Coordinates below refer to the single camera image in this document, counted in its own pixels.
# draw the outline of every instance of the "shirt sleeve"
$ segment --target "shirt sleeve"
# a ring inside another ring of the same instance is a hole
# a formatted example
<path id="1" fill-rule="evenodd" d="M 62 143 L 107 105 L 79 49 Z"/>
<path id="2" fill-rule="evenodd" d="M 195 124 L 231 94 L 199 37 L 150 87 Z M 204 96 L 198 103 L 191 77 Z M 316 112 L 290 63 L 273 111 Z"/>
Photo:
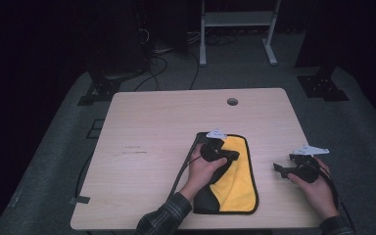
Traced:
<path id="1" fill-rule="evenodd" d="M 157 211 L 147 213 L 139 220 L 134 235 L 173 234 L 191 209 L 188 200 L 175 193 Z"/>
<path id="2" fill-rule="evenodd" d="M 347 221 L 341 216 L 325 219 L 320 224 L 320 229 L 325 235 L 353 235 L 355 234 Z"/>

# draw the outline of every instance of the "wooden table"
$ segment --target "wooden table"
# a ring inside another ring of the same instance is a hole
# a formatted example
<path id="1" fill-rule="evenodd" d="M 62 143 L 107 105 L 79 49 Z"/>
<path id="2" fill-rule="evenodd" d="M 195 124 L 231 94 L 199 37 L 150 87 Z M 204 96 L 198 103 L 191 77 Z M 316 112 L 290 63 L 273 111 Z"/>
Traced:
<path id="1" fill-rule="evenodd" d="M 227 99 L 238 105 L 230 106 Z M 251 215 L 190 213 L 181 229 L 303 228 L 320 220 L 301 189 L 273 170 L 307 144 L 280 88 L 118 93 L 107 114 L 71 227 L 134 229 L 165 202 L 198 132 L 218 128 L 247 138 L 259 195 Z M 181 177 L 177 190 L 186 181 Z"/>

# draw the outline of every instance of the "metal shelf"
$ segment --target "metal shelf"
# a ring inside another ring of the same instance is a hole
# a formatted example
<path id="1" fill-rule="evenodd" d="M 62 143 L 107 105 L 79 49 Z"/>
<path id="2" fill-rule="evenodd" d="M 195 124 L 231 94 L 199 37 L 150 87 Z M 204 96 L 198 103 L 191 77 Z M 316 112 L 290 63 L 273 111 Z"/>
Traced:
<path id="1" fill-rule="evenodd" d="M 212 12 L 205 15 L 205 26 L 270 25 L 272 11 L 267 12 Z"/>

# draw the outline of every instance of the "cable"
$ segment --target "cable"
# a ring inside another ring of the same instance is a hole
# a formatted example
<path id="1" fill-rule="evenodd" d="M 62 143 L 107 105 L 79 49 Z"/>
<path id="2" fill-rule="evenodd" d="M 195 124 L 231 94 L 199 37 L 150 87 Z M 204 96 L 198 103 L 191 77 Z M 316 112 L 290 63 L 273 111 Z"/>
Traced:
<path id="1" fill-rule="evenodd" d="M 78 198 L 78 187 L 80 185 L 81 177 L 84 172 L 84 169 L 87 167 L 88 163 L 90 162 L 91 158 L 93 157 L 94 151 L 91 152 L 90 156 L 87 158 L 87 160 L 84 163 L 84 166 L 81 168 L 80 174 L 78 175 L 77 182 L 75 184 L 75 197 Z"/>
<path id="2" fill-rule="evenodd" d="M 159 71 L 158 73 L 156 73 L 156 74 L 152 74 L 152 73 L 149 71 L 149 73 L 151 74 L 151 76 L 148 77 L 148 78 L 146 78 L 146 79 L 143 80 L 142 82 L 140 82 L 139 85 L 137 85 L 136 88 L 135 88 L 133 91 L 137 91 L 137 89 L 139 89 L 139 87 L 141 87 L 145 82 L 147 82 L 148 80 L 150 80 L 150 79 L 152 79 L 152 78 L 153 78 L 153 79 L 156 81 L 156 83 L 157 83 L 157 88 L 156 88 L 156 89 L 160 89 L 160 87 L 159 87 L 159 83 L 158 83 L 158 80 L 157 80 L 157 75 L 163 73 L 163 72 L 166 70 L 166 68 L 167 68 L 167 61 L 166 61 L 165 59 L 161 58 L 161 57 L 153 57 L 153 58 L 156 58 L 156 59 L 159 59 L 159 60 L 163 61 L 163 62 L 164 62 L 164 68 L 163 68 L 161 71 Z"/>
<path id="3" fill-rule="evenodd" d="M 149 36 L 150 36 L 149 31 L 146 30 L 145 28 L 139 28 L 139 31 L 144 31 L 144 32 L 146 32 L 146 39 L 145 39 L 145 42 L 140 42 L 140 43 L 142 43 L 143 45 L 145 45 L 145 43 L 147 43 L 147 42 L 149 41 Z"/>
<path id="4" fill-rule="evenodd" d="M 193 36 L 192 38 L 188 38 L 188 44 L 193 44 L 194 42 L 200 40 L 200 38 L 201 38 L 200 32 L 188 32 L 188 35 L 189 34 L 196 34 L 196 35 Z"/>
<path id="5" fill-rule="evenodd" d="M 199 158 L 202 158 L 203 156 L 202 155 L 200 155 L 200 156 L 198 156 L 197 158 L 195 158 L 193 161 L 191 161 L 191 162 L 188 162 L 188 165 L 190 165 L 191 163 L 193 163 L 195 160 L 197 160 L 197 159 L 199 159 Z"/>
<path id="6" fill-rule="evenodd" d="M 341 207 L 343 208 L 345 214 L 347 215 L 348 221 L 350 223 L 350 226 L 351 226 L 354 234 L 356 234 L 355 226 L 353 225 L 353 219 L 351 218 L 350 213 L 347 210 L 347 207 L 344 205 L 343 200 L 341 199 L 340 195 L 338 194 L 338 191 L 337 191 L 337 189 L 335 187 L 335 184 L 332 181 L 331 174 L 328 172 L 328 170 L 326 170 L 326 168 L 323 167 L 323 166 L 321 166 L 321 165 L 319 166 L 319 168 L 315 168 L 311 164 L 307 164 L 307 163 L 302 163 L 302 164 L 306 165 L 306 166 L 308 166 L 308 167 L 310 167 L 310 168 L 312 168 L 314 170 L 316 170 L 325 179 L 325 181 L 328 183 L 329 188 L 331 189 L 332 195 L 334 197 L 335 207 L 338 209 L 339 205 L 341 205 Z"/>
<path id="7" fill-rule="evenodd" d="M 170 197 L 172 197 L 173 194 L 175 193 L 176 186 L 178 186 L 178 183 L 179 183 L 179 180 L 181 179 L 182 173 L 185 171 L 185 169 L 187 168 L 187 166 L 190 164 L 189 160 L 191 159 L 191 155 L 192 155 L 192 153 L 194 152 L 195 147 L 197 146 L 199 140 L 200 140 L 200 137 L 197 135 L 197 136 L 195 137 L 194 143 L 193 143 L 192 146 L 191 146 L 191 149 L 190 149 L 189 152 L 188 152 L 187 157 L 185 158 L 184 163 L 182 164 L 181 169 L 180 169 L 179 172 L 178 172 L 178 175 L 176 175 L 175 181 L 173 182 L 173 185 L 172 185 L 172 189 L 170 190 L 170 193 L 169 193 L 169 195 L 167 196 L 168 199 L 169 199 Z"/>
<path id="8" fill-rule="evenodd" d="M 194 82 L 197 79 L 198 72 L 200 71 L 200 62 L 198 61 L 197 57 L 192 52 L 189 52 L 189 54 L 191 54 L 194 57 L 195 61 L 197 62 L 197 71 L 195 72 L 194 79 L 192 79 L 191 85 L 189 86 L 189 90 L 192 90 L 192 87 L 194 86 Z"/>
<path id="9" fill-rule="evenodd" d="M 225 45 L 234 43 L 238 40 L 236 36 L 234 35 L 230 35 L 230 36 L 233 37 L 233 39 L 230 39 L 227 36 L 220 36 L 220 35 L 212 34 L 207 37 L 206 43 L 209 46 L 225 46 Z"/>
<path id="10" fill-rule="evenodd" d="M 154 54 L 159 56 L 159 55 L 164 55 L 168 52 L 172 52 L 173 51 L 173 48 L 167 48 L 167 49 L 163 49 L 163 50 L 155 50 L 154 51 Z"/>

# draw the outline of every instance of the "yellow towel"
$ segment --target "yellow towel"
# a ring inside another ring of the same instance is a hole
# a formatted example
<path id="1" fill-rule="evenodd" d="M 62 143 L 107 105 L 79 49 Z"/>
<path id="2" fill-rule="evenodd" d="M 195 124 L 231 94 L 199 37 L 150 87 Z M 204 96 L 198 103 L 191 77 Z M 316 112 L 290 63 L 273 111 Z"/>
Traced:
<path id="1" fill-rule="evenodd" d="M 228 135 L 221 149 L 239 152 L 239 159 L 232 162 L 230 168 L 217 182 L 202 190 L 200 195 L 202 200 L 198 200 L 197 203 L 194 201 L 194 212 L 207 214 L 255 212 L 259 205 L 259 195 L 253 177 L 247 140 L 239 135 Z"/>

